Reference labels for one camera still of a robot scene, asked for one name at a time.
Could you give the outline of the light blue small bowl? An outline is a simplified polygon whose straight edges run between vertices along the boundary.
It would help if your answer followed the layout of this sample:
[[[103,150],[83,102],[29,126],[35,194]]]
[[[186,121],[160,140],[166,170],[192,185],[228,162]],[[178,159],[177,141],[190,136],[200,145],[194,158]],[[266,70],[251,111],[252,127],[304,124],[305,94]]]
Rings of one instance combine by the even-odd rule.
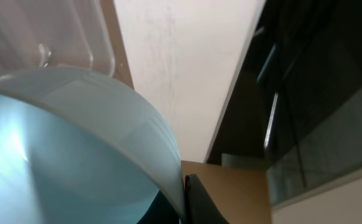
[[[186,219],[179,147],[132,88],[76,67],[0,73],[0,223]]]

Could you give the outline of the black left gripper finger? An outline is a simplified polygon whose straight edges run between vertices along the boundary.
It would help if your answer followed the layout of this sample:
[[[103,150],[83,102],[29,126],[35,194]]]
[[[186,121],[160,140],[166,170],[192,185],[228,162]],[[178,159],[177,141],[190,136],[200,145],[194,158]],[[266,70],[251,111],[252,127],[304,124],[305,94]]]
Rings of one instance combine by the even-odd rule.
[[[185,206],[188,223],[229,224],[196,174],[185,176]]]

